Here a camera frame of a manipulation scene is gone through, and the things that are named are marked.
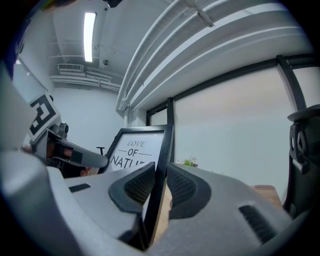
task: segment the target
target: fluorescent ceiling light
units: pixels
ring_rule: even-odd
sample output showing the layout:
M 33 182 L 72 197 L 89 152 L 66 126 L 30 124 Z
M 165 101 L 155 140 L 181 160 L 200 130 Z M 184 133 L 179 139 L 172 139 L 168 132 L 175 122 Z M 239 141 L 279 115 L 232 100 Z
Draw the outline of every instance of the fluorescent ceiling light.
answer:
M 86 62 L 92 62 L 92 44 L 94 39 L 96 16 L 97 14 L 92 12 L 86 12 L 84 15 L 83 45 L 84 59 Z

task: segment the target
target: black picture frame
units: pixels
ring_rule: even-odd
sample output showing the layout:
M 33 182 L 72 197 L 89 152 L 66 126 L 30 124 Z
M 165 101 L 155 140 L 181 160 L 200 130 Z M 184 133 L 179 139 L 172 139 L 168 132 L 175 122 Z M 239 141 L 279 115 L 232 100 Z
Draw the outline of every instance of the black picture frame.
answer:
M 165 180 L 167 177 L 167 163 L 170 162 L 173 139 L 174 139 L 174 125 L 165 124 L 165 125 L 156 125 L 156 126 L 142 126 L 142 127 L 131 127 L 131 128 L 122 128 L 118 134 L 114 137 L 114 140 L 105 154 L 105 156 L 110 159 L 118 142 L 121 139 L 123 134 L 136 134 L 136 133 L 154 133 L 163 131 L 163 139 L 158 159 L 158 164 L 155 170 L 155 184 L 150 194 L 149 203 L 147 206 L 144 226 L 146 231 L 146 238 L 149 244 L 151 244 L 155 237 L 156 227 L 158 225 L 160 210 L 162 207 L 163 201 L 163 192 L 165 186 Z M 104 173 L 110 162 L 104 168 L 100 168 L 98 174 Z

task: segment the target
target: wooden table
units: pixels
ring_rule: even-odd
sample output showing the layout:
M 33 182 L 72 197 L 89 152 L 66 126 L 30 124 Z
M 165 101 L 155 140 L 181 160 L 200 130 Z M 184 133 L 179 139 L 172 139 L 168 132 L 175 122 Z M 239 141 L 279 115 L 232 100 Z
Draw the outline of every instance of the wooden table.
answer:
M 282 204 L 280 201 L 280 198 L 278 196 L 278 193 L 274 186 L 271 185 L 255 185 L 251 186 L 257 193 L 262 195 L 264 198 L 269 200 L 273 205 L 275 205 L 277 208 L 282 209 Z M 154 236 L 154 242 L 156 242 L 166 231 L 168 224 L 169 224 L 169 211 L 170 208 L 170 202 L 172 200 L 172 195 L 170 193 L 170 190 L 168 186 L 165 186 L 164 191 L 164 198 L 161 208 L 161 213 L 159 217 L 158 226 L 156 228 L 155 236 Z

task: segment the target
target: air conditioning unit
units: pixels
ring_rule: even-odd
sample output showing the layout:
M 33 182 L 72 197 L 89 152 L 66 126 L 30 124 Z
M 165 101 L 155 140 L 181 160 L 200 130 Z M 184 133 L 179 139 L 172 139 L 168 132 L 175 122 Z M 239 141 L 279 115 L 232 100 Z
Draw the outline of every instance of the air conditioning unit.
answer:
M 58 64 L 59 71 L 83 72 L 85 67 L 79 64 Z

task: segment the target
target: ceiling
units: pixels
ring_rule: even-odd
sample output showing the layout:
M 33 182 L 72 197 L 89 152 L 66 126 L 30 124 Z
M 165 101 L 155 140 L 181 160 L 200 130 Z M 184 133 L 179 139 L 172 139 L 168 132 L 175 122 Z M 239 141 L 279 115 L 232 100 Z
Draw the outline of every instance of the ceiling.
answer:
M 78 0 L 58 8 L 52 13 L 56 40 L 49 44 L 48 57 L 52 65 L 82 64 L 124 76 L 144 35 L 170 3 L 170 0 L 123 0 L 116 8 L 108 8 L 103 0 Z M 97 13 L 92 63 L 84 59 L 86 12 Z

